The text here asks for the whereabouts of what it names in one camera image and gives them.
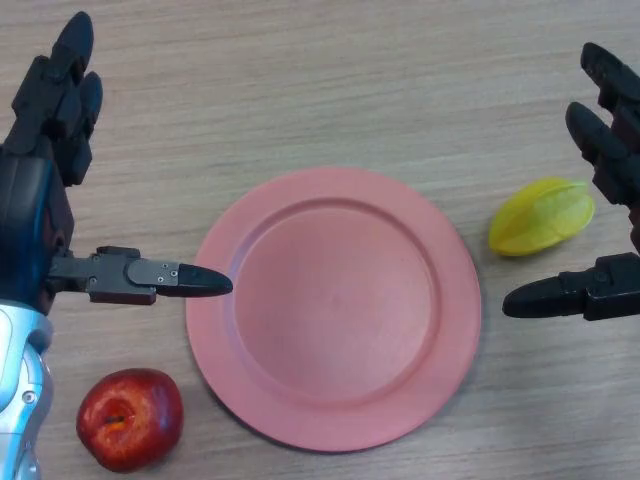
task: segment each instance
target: wooden table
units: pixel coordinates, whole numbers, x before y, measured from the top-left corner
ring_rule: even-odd
[[[46,479],[113,478],[82,448],[76,409],[101,376],[165,370],[184,397],[179,448],[136,479],[636,479],[640,322],[521,321],[516,285],[629,251],[626,211],[599,194],[579,237],[521,261],[487,249],[492,214],[542,175],[589,179],[564,126],[594,106],[579,66],[591,40],[640,67],[637,0],[4,0],[0,131],[31,58],[72,13],[92,15],[105,104],[94,161],[74,187],[73,246],[135,246],[191,261],[216,218],[292,170],[357,165],[402,180],[455,223],[485,301],[480,349],[459,394],[407,437],[365,453],[305,454],[245,431],[191,357],[184,305],[92,305],[61,295],[47,354],[53,409],[39,437]]]

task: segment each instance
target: red apple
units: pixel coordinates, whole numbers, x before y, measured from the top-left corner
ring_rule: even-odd
[[[182,423],[182,399],[171,377],[132,368],[107,375],[87,393],[76,431],[100,465],[125,473],[167,455]]]

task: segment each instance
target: wood grain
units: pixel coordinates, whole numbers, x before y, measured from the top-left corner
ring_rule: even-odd
[[[518,284],[629,251],[626,212],[597,195],[587,231],[523,261],[496,258],[486,240],[517,187],[590,177],[564,126],[569,101],[595,105],[580,49],[596,41],[640,67],[640,2],[3,0],[0,131],[31,58],[81,8],[94,19],[105,105],[93,166],[70,192],[78,253],[116,244],[190,261],[254,185],[357,165],[408,183],[451,218],[475,258],[485,318],[475,366],[437,418],[385,447],[324,456],[271,445],[214,403],[183,302],[61,296],[47,355],[55,403],[38,444],[45,478],[112,478],[77,440],[75,411],[98,378],[130,366],[171,374],[187,412],[180,447],[136,479],[638,478],[638,318],[516,321],[500,311]]]

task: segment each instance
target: apple stem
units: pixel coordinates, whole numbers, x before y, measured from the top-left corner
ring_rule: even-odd
[[[124,422],[125,417],[124,415],[112,415],[110,417],[107,417],[106,422],[107,423],[120,423],[120,422]]]

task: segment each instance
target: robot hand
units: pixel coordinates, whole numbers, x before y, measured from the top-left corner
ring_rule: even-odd
[[[102,104],[100,77],[84,75],[92,48],[91,20],[80,12],[51,56],[34,59],[0,145],[0,480],[40,478],[34,445],[53,393],[42,355],[57,293],[150,305],[156,295],[215,296],[233,288],[221,273],[146,260],[132,248],[100,247],[74,258],[65,189],[82,183],[92,160],[89,139]]]
[[[613,114],[611,128],[579,103],[567,109],[569,133],[595,169],[593,183],[609,202],[626,205],[631,240],[640,250],[640,78],[613,54],[593,43],[581,65],[600,87],[598,104]],[[584,272],[564,272],[511,292],[506,315],[520,318],[584,314],[587,320],[640,313],[640,257],[601,257]]]

